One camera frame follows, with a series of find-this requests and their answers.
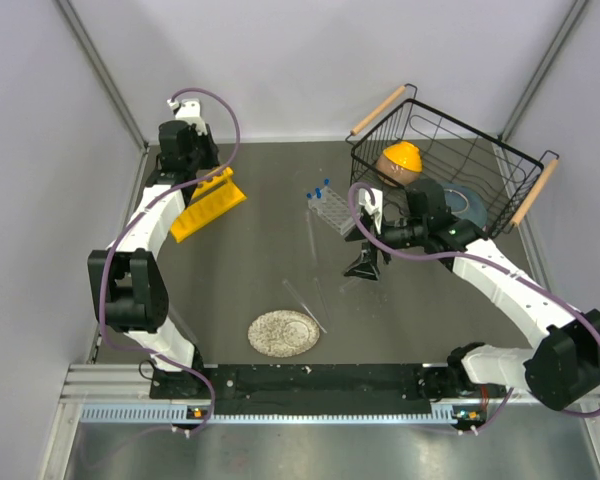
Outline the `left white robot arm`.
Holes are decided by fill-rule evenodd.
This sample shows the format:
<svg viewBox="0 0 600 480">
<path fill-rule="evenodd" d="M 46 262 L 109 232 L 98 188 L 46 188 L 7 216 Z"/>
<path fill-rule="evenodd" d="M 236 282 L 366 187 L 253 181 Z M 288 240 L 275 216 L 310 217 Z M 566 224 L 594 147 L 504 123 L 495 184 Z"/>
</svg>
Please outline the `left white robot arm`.
<svg viewBox="0 0 600 480">
<path fill-rule="evenodd" d="M 219 165 L 218 148 L 206 122 L 170 120 L 159 125 L 160 152 L 146 180 L 140 203 L 113 255 L 94 250 L 87 259 L 96 315 L 150 355 L 154 385 L 196 396 L 207 374 L 195 345 L 169 317 L 170 301 L 157 256 L 172 224 L 196 187 L 171 188 Z"/>
</svg>

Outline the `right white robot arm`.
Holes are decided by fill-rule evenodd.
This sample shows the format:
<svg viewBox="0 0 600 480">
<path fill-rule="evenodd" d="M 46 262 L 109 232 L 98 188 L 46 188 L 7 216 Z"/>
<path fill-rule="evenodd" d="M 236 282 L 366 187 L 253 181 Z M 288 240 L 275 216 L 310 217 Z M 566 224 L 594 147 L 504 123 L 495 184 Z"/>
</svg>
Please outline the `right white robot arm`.
<svg viewBox="0 0 600 480">
<path fill-rule="evenodd" d="M 600 311 L 582 312 L 532 280 L 474 222 L 452 214 L 443 187 L 418 180 L 407 191 L 407 218 L 383 216 L 383 193 L 363 182 L 349 187 L 355 222 L 352 240 L 365 239 L 370 254 L 349 274 L 377 277 L 377 257 L 439 261 L 483 294 L 524 335 L 526 349 L 477 342 L 456 351 L 447 370 L 449 388 L 467 396 L 482 384 L 528 391 L 544 406 L 569 413 L 571 405 L 600 387 Z M 579 417 L 600 416 L 600 406 Z"/>
</svg>

